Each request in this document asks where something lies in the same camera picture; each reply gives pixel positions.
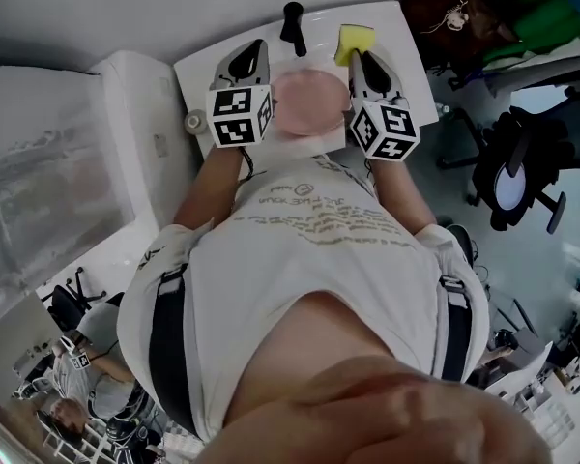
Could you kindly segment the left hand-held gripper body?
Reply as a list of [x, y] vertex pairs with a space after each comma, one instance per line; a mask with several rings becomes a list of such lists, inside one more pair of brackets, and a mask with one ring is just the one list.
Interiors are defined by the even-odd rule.
[[218, 148], [262, 142], [274, 114], [270, 84], [212, 90], [206, 96], [207, 123]]

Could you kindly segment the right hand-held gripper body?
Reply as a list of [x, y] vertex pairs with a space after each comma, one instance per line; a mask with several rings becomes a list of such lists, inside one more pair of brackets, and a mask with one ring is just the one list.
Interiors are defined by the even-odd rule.
[[420, 144], [410, 109], [384, 103], [355, 103], [349, 130], [371, 160], [403, 162]]

